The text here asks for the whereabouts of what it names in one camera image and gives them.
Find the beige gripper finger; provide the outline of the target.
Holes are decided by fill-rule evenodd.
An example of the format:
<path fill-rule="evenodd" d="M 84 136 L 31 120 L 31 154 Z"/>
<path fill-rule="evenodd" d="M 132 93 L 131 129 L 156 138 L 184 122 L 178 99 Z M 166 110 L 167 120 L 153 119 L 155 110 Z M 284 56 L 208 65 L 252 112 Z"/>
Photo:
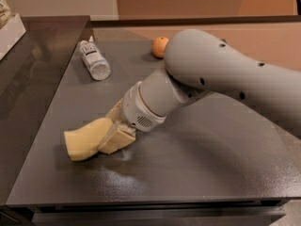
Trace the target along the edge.
<path fill-rule="evenodd" d="M 104 138 L 101 140 L 98 151 L 101 153 L 114 153 L 135 141 L 136 129 L 128 124 L 115 121 Z"/>
<path fill-rule="evenodd" d="M 120 109 L 121 109 L 122 100 L 119 100 L 113 108 L 105 115 L 106 118 L 111 119 L 112 121 L 118 121 L 120 119 Z"/>

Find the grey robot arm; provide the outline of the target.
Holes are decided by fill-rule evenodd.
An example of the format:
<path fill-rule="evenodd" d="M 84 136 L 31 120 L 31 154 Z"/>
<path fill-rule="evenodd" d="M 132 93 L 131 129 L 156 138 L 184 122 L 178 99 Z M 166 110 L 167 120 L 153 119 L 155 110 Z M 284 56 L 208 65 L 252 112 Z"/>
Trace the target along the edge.
<path fill-rule="evenodd" d="M 260 62 L 219 38 L 183 30 L 167 43 L 165 66 L 137 82 L 108 112 L 112 127 L 98 145 L 111 154 L 166 116 L 218 92 L 253 109 L 292 135 L 301 133 L 301 72 Z"/>

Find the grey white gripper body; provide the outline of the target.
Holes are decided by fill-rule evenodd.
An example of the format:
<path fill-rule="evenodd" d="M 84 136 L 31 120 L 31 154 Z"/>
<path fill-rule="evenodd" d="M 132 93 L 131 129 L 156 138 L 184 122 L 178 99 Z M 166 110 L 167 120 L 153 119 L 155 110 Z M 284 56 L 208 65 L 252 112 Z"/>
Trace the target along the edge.
<path fill-rule="evenodd" d="M 155 127 L 162 124 L 166 117 L 157 116 L 144 103 L 140 94 L 141 81 L 138 81 L 124 95 L 120 117 L 128 125 L 142 132 L 150 132 Z"/>

